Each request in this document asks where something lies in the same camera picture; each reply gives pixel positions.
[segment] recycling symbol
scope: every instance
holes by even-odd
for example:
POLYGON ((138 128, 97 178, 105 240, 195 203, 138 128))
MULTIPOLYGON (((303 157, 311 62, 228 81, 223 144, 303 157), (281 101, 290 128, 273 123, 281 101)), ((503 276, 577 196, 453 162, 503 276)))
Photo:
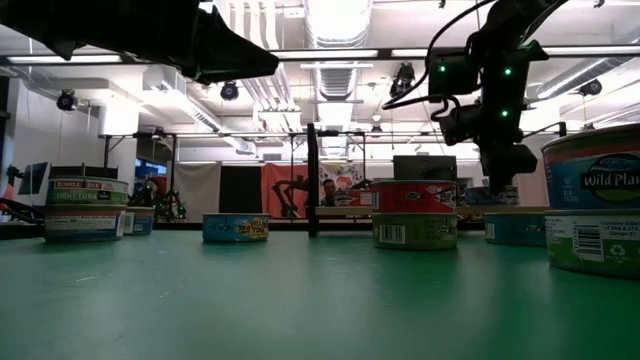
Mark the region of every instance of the recycling symbol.
POLYGON ((617 256, 623 256, 624 255, 624 248, 620 244, 613 245, 611 247, 611 249, 609 249, 609 251, 611 251, 611 254, 613 254, 613 255, 617 255, 617 256))

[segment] computer screen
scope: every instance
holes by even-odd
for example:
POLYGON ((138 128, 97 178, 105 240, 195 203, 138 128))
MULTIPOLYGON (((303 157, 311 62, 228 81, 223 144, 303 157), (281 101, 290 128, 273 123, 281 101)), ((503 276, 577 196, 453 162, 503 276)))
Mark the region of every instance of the computer screen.
POLYGON ((22 182, 20 182, 18 195, 40 193, 44 175, 47 173, 47 166, 49 166, 49 163, 28 165, 24 169, 24 177, 22 178, 22 182))

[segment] red label can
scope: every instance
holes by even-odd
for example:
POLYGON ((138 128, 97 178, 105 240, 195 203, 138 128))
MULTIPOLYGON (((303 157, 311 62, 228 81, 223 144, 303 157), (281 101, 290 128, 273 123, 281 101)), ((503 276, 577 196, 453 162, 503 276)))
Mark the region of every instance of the red label can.
POLYGON ((345 190, 335 195, 336 206, 340 207, 370 207, 373 205, 373 191, 345 190))
POLYGON ((371 184, 373 212, 456 212, 456 183, 450 181, 398 180, 371 184))

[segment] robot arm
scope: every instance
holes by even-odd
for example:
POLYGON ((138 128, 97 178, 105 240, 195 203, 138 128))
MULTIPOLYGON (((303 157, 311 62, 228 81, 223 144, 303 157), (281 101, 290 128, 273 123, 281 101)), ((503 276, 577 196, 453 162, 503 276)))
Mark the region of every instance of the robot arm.
POLYGON ((389 101, 383 109, 393 109, 422 101, 448 101, 455 108, 447 116, 436 111, 432 120, 440 122, 447 145, 467 139, 480 148, 485 175, 492 192, 500 191, 517 173, 534 172, 536 157, 524 145, 520 115, 529 64, 549 56, 535 40, 523 45, 542 22, 567 0, 498 0, 489 11, 486 24, 458 51, 434 51, 442 33, 465 15, 495 0, 484 0, 466 10, 440 30, 431 41, 425 59, 427 71, 406 93, 389 101), (398 102, 429 76, 429 96, 398 102), (460 106, 457 95, 481 90, 480 101, 460 106))

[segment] ceiling duct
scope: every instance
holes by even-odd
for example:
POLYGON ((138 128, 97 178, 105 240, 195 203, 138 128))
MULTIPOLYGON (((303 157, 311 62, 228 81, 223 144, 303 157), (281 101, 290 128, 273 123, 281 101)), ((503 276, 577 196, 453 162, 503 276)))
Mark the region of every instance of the ceiling duct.
MULTIPOLYGON (((640 42, 640 28, 628 33, 615 44, 638 44, 640 42)), ((606 74, 607 72, 633 60, 634 57, 608 57, 601 59, 586 59, 571 67, 562 74, 540 85, 535 90, 536 100, 551 99, 556 96, 577 89, 587 82, 606 74)))
MULTIPOLYGON (((372 0, 304 0, 305 25, 309 47, 314 49, 362 48, 366 46, 371 24, 372 0)), ((316 69, 314 80, 318 97, 329 101, 351 100, 357 85, 358 69, 316 69)), ((324 128, 347 130, 353 104, 318 104, 318 117, 324 128)), ((347 138, 323 138, 323 152, 332 156, 347 153, 347 138)))

